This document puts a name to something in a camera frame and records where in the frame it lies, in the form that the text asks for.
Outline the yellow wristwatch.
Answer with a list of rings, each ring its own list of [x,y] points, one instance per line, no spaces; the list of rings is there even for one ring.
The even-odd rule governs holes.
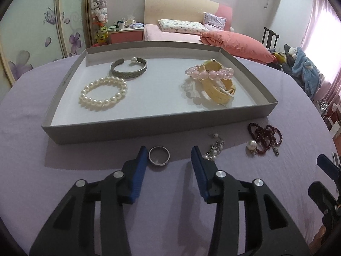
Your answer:
[[[199,81],[208,97],[217,104],[227,105],[235,98],[234,70],[224,67],[216,59],[188,68],[186,75]]]

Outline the purple tablecloth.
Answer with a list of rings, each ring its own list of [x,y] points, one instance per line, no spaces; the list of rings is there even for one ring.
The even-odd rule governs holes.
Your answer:
[[[278,104],[258,124],[280,129],[276,156],[251,156],[247,123],[204,128],[114,142],[59,146],[41,125],[52,97],[74,58],[49,63],[23,75],[1,102],[1,218],[15,241],[29,252],[44,223],[79,179],[104,179],[136,156],[141,146],[165,146],[170,162],[149,166],[140,197],[124,207],[133,255],[206,255],[216,208],[201,198],[190,162],[191,148],[206,151],[217,133],[224,149],[217,166],[238,180],[260,178],[268,185],[311,241],[322,225],[321,213],[308,196],[312,182],[330,192],[336,187],[317,166],[320,154],[336,150],[317,109],[288,75],[242,60]]]

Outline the large pearl earring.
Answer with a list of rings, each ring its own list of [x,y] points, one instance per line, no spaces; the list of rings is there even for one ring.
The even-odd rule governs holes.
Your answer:
[[[252,155],[258,154],[257,142],[256,142],[255,140],[250,140],[250,141],[247,143],[247,149],[248,149],[248,151],[249,151]]]

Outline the blue plush clothing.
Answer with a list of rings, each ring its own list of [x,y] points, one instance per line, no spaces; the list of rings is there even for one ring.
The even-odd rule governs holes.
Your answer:
[[[294,77],[300,78],[306,95],[313,99],[321,87],[320,71],[306,56],[301,47],[296,48],[296,59],[292,67]]]

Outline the grey cardboard tray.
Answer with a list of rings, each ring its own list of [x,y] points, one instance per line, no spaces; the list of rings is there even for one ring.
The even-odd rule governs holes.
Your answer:
[[[85,86],[109,76],[113,62],[133,72],[132,57],[147,62],[143,75],[127,80],[127,95],[108,108],[87,106]],[[213,102],[186,69],[216,59],[234,70],[234,100]],[[266,117],[276,107],[271,92],[224,49],[186,42],[131,42],[85,50],[59,85],[42,128],[57,144],[134,138],[215,127]]]

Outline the pink curtain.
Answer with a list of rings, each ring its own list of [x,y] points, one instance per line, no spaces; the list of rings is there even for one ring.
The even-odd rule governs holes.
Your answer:
[[[328,0],[313,0],[301,47],[321,74],[316,98],[340,104],[340,19]]]

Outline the dark wooden chair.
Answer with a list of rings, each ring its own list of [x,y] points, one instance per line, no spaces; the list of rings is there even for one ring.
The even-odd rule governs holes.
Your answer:
[[[264,27],[264,33],[263,33],[261,43],[268,50],[276,49],[277,41],[279,38],[280,38],[280,35],[278,35],[276,32],[272,31],[271,29],[267,27]]]

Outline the coral folded duvet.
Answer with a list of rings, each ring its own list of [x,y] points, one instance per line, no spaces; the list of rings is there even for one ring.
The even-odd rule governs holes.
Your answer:
[[[272,63],[273,55],[258,40],[231,31],[209,31],[200,35],[206,45],[221,47],[233,56],[262,64]]]

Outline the pink nightstand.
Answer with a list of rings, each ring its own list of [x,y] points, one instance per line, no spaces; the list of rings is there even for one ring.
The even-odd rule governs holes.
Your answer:
[[[111,44],[124,42],[138,42],[144,39],[144,27],[124,28],[122,30],[111,31],[109,40]]]

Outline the floral sliding wardrobe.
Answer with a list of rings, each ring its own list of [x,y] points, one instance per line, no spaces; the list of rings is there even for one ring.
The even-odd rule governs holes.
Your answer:
[[[1,64],[11,83],[89,45],[88,0],[12,0],[1,18]]]

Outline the small purple pillow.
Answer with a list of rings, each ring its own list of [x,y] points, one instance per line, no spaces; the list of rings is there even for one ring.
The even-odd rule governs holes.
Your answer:
[[[210,31],[224,31],[227,19],[204,12],[203,25]]]

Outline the hanging plush toys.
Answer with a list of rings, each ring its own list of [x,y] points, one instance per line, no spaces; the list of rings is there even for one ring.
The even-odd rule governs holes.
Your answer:
[[[90,0],[89,6],[92,45],[103,45],[109,37],[107,0]]]

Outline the floral white pillow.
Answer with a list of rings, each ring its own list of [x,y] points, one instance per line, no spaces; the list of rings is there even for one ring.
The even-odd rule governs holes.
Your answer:
[[[158,23],[162,32],[200,35],[201,33],[209,31],[202,23],[193,21],[160,19]]]

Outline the bed with pink sheet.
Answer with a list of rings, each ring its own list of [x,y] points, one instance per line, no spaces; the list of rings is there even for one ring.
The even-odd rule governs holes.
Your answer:
[[[232,24],[231,7],[211,0],[145,0],[144,41],[180,41],[200,43],[206,31],[205,14],[225,20],[224,31]]]

